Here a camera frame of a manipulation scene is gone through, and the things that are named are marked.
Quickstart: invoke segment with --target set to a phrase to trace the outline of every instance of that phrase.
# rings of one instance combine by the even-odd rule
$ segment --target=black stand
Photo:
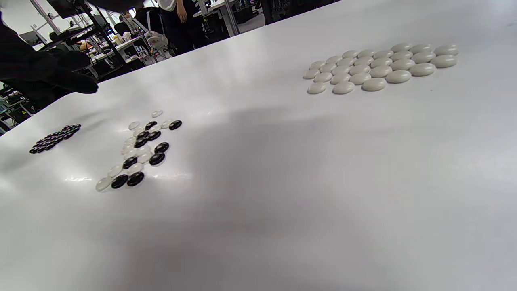
[[[115,48],[115,46],[111,43],[111,40],[110,38],[107,36],[106,32],[104,31],[104,28],[99,24],[99,22],[97,22],[97,20],[93,17],[92,13],[90,12],[90,9],[89,7],[87,6],[87,4],[84,2],[84,1],[79,1],[79,7],[82,8],[82,10],[88,15],[88,17],[90,17],[90,19],[92,20],[93,24],[94,24],[94,30],[96,30],[100,36],[102,36],[102,38],[105,39],[105,41],[108,43],[108,47],[113,51],[113,53],[115,54],[115,59],[117,59],[117,61],[120,62],[121,65],[125,65],[126,64],[126,61],[124,60],[124,58],[122,57],[122,55],[117,51],[117,49]]]

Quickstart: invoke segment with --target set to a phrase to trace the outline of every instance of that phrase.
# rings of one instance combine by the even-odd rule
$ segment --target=table surface
[[[61,98],[0,138],[0,289],[516,290],[516,5],[342,1]],[[459,63],[306,94],[310,63],[407,41]],[[157,109],[164,164],[96,192]]]

